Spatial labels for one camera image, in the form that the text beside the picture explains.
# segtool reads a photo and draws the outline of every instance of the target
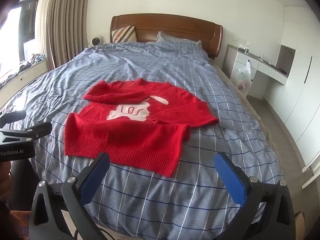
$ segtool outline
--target white graphic on sweater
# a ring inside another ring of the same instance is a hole
[[[161,97],[150,96],[150,98],[153,98],[164,105],[169,104],[167,100]],[[148,111],[148,106],[150,106],[150,104],[147,102],[150,98],[144,100],[140,104],[118,105],[115,110],[110,111],[107,120],[126,116],[130,118],[130,120],[137,120],[142,122],[145,121],[147,119],[147,116],[150,114],[150,112]]]

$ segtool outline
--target wooden floor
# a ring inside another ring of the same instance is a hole
[[[302,189],[301,186],[310,178],[311,171],[302,173],[297,156],[286,137],[285,133],[276,122],[272,113],[263,101],[248,96],[247,100],[269,129],[271,137],[276,144],[278,155],[281,159],[285,181],[289,187],[293,209],[297,213],[304,213],[305,232],[308,233],[320,215],[319,193],[316,181]]]

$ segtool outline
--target plastic bag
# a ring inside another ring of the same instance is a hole
[[[251,87],[251,70],[250,60],[247,62],[247,66],[242,69],[237,69],[235,76],[235,85],[239,90],[250,89]]]

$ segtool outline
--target bed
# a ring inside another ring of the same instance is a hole
[[[226,153],[247,176],[277,183],[283,176],[270,134],[248,101],[214,64],[222,42],[222,26],[190,17],[131,14],[113,17],[112,30],[135,25],[137,43],[108,43],[85,49],[15,95],[4,111],[25,109],[23,129],[50,121],[52,133],[36,143],[30,161],[40,179],[65,181],[93,160],[64,155],[63,127],[71,112],[88,101],[83,95],[97,82],[144,78],[170,82],[208,103],[220,119],[191,131],[171,178],[112,163],[92,203],[86,206],[99,225],[118,233],[151,239],[214,239],[239,209],[214,168],[217,152]],[[195,44],[155,41],[158,31]],[[259,220],[263,205],[255,221]]]

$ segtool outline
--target beige curtain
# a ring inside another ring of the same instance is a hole
[[[35,18],[35,39],[38,44],[38,53],[46,53],[45,51],[45,32],[47,22],[48,0],[39,0]]]
[[[88,0],[49,0],[47,58],[49,68],[59,67],[88,47],[86,12]]]

